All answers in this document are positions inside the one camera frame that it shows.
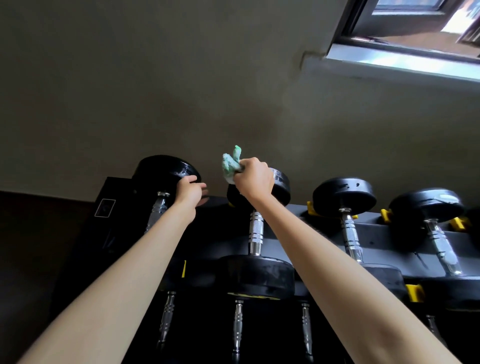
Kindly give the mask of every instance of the dumbbell rack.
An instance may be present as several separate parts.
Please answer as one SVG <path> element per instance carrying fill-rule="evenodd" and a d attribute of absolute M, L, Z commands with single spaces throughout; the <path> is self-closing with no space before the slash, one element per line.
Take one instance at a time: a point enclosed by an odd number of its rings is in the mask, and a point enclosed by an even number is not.
<path fill-rule="evenodd" d="M 135 199 L 134 187 L 131 179 L 122 178 L 107 178 L 96 202 L 95 212 L 98 207 L 106 200 L 113 200 L 113 208 L 106 217 L 96 217 L 95 213 L 87 222 L 85 228 L 80 234 L 76 246 L 72 252 L 68 265 L 65 267 L 62 275 L 59 278 L 58 284 L 55 287 L 51 313 L 52 318 L 55 317 L 63 308 L 65 308 L 83 289 L 88 286 L 98 275 L 100 275 L 109 265 L 111 265 L 119 256 L 121 256 L 130 246 L 137 241 L 145 231 L 145 222 L 148 221 L 150 206 L 137 206 Z M 135 213 L 138 209 L 144 210 L 143 214 Z M 289 205 L 288 209 L 311 224 L 315 229 L 320 231 L 328 239 L 333 241 L 340 249 L 344 249 L 344 237 L 342 231 L 338 226 L 325 223 L 323 220 L 312 219 L 306 214 L 306 206 L 303 205 Z M 228 327 L 231 327 L 232 315 L 231 306 L 227 304 L 229 309 L 225 312 L 220 309 L 220 304 L 223 298 L 216 296 L 213 291 L 215 282 L 215 274 L 213 268 L 215 261 L 225 255 L 247 254 L 248 247 L 244 244 L 245 236 L 242 229 L 244 226 L 240 214 L 234 211 L 233 208 L 227 205 L 224 198 L 211 198 L 209 203 L 204 207 L 199 208 L 197 218 L 190 225 L 180 241 L 174 256 L 167 268 L 164 279 L 160 284 L 160 291 L 152 301 L 152 304 L 145 315 L 137 335 L 132 342 L 132 345 L 127 353 L 126 362 L 134 358 L 139 352 L 148 352 L 154 348 L 158 339 L 158 328 L 163 313 L 162 308 L 167 298 L 168 291 L 185 292 L 185 299 L 175 302 L 176 314 L 173 318 L 171 331 L 168 334 L 168 345 L 172 344 L 170 354 L 178 349 L 178 355 L 188 356 L 195 354 L 201 357 L 203 354 L 196 351 L 196 349 L 208 349 L 212 338 L 218 341 L 218 347 L 225 347 L 225 350 L 231 352 L 231 336 L 225 339 L 216 334 L 216 325 L 226 325 L 222 329 L 222 333 L 231 332 Z M 444 269 L 436 257 L 436 252 L 426 240 L 422 243 L 424 236 L 412 236 L 413 240 L 418 239 L 418 247 L 415 251 L 401 251 L 401 248 L 392 239 L 392 234 L 389 226 L 380 223 L 380 214 L 363 213 L 355 220 L 356 231 L 363 250 L 363 259 L 370 263 L 388 264 L 401 269 L 404 277 L 409 281 L 416 281 L 422 278 L 439 277 L 444 275 Z M 449 231 L 448 224 L 440 224 L 445 235 L 458 256 L 459 262 L 464 272 L 469 275 L 480 275 L 480 250 L 471 241 L 471 237 L 466 233 Z M 280 243 L 275 239 L 272 231 L 268 226 L 264 229 L 264 241 L 266 244 L 262 247 L 262 254 L 272 256 L 278 259 L 289 261 L 285 252 L 281 248 Z M 296 297 L 304 299 L 308 297 L 307 292 L 300 281 L 296 284 Z M 329 337 L 320 335 L 323 339 L 318 340 L 316 333 L 319 330 L 319 322 L 323 322 L 321 314 L 317 311 L 316 305 L 310 301 L 310 314 L 312 315 L 312 335 L 313 345 L 319 351 L 324 351 L 324 347 L 336 347 L 336 341 L 325 341 Z M 260 305 L 268 305 L 268 303 L 258 303 Z M 282 344 L 282 335 L 275 336 L 275 340 L 271 345 L 280 345 L 281 353 L 272 351 L 271 347 L 265 347 L 265 352 L 269 352 L 272 357 L 279 355 L 280 357 L 287 357 L 294 351 L 302 353 L 304 343 L 302 341 L 302 323 L 300 322 L 297 309 L 297 302 L 288 310 L 292 310 L 291 314 L 285 314 L 287 309 L 282 308 L 283 314 L 275 311 L 276 318 L 269 323 L 272 327 L 279 324 L 277 330 L 289 330 L 296 332 L 296 343 L 294 340 L 289 344 Z M 252 311 L 252 307 L 247 303 L 242 307 L 243 311 L 248 311 L 250 319 L 257 321 L 263 320 L 263 317 L 269 316 L 270 312 L 265 311 L 263 316 L 255 316 L 256 311 Z M 209 321 L 205 324 L 198 325 L 195 320 L 207 316 Z M 475 317 L 469 317 L 469 321 L 475 321 Z M 448 325 L 448 323 L 439 321 L 439 326 Z M 188 328 L 195 331 L 195 334 L 189 334 Z M 455 331 L 456 338 L 452 336 L 445 336 L 449 341 L 449 348 L 456 354 L 460 360 L 468 363 L 468 351 L 475 348 L 475 337 L 469 337 L 462 334 L 462 330 Z M 273 338 L 262 336 L 261 333 L 249 332 L 249 336 L 258 338 L 258 343 L 268 342 Z M 250 355 L 254 348 L 252 343 L 244 338 L 242 342 L 242 355 L 246 358 Z M 290 350 L 288 346 L 298 345 L 295 350 Z"/>

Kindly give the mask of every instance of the green cloth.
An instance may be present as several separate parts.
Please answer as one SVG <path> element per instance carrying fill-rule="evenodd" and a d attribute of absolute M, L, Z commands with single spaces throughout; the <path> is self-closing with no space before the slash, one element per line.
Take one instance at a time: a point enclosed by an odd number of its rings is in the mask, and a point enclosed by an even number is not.
<path fill-rule="evenodd" d="M 239 146 L 235 146 L 232 156 L 227 153 L 223 155 L 223 177 L 225 177 L 227 182 L 230 184 L 235 184 L 235 182 L 233 181 L 233 176 L 235 175 L 235 172 L 243 172 L 243 166 L 240 165 L 240 153 L 241 148 Z"/>

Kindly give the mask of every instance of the dumbbell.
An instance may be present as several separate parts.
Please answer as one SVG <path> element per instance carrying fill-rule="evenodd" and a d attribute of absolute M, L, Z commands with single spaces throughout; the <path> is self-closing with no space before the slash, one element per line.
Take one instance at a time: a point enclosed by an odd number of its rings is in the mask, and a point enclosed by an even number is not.
<path fill-rule="evenodd" d="M 201 182 L 202 178 L 198 171 L 190 163 L 177 157 L 157 155 L 140 161 L 132 177 L 133 185 L 142 200 L 154 201 L 145 233 L 175 201 L 177 183 L 183 177 L 191 175 L 197 176 L 196 182 Z M 176 292 L 167 291 L 157 342 L 160 349 L 165 344 L 172 322 L 175 295 Z"/>
<path fill-rule="evenodd" d="M 461 216 L 464 211 L 458 195 L 443 188 L 429 188 L 402 194 L 389 205 L 394 224 L 424 228 L 444 277 L 422 279 L 425 303 L 434 309 L 450 311 L 480 310 L 480 277 L 466 276 L 444 231 L 438 225 Z M 429 317 L 431 331 L 441 340 L 434 316 Z"/>
<path fill-rule="evenodd" d="M 363 250 L 352 216 L 370 210 L 376 202 L 372 186 L 359 178 L 332 178 L 323 182 L 313 192 L 313 209 L 318 215 L 341 219 L 347 254 L 360 263 L 397 298 L 405 301 L 408 291 L 400 269 L 385 264 L 363 262 Z"/>
<path fill-rule="evenodd" d="M 275 184 L 272 195 L 284 206 L 290 202 L 288 177 L 271 168 Z M 282 300 L 295 293 L 295 269 L 280 259 L 262 256 L 264 219 L 233 184 L 228 185 L 227 199 L 235 208 L 250 213 L 248 255 L 228 255 L 220 258 L 216 271 L 216 286 L 236 297 L 233 325 L 233 358 L 240 357 L 243 302 L 249 298 Z"/>

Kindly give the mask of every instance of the forearm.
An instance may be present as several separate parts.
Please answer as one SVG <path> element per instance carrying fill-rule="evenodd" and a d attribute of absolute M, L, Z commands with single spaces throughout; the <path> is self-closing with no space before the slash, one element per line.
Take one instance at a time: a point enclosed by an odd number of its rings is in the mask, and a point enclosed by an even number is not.
<path fill-rule="evenodd" d="M 273 197 L 253 205 L 355 363 L 458 363 L 375 277 Z"/>
<path fill-rule="evenodd" d="M 45 330 L 21 364 L 120 363 L 189 224 L 174 204 Z"/>

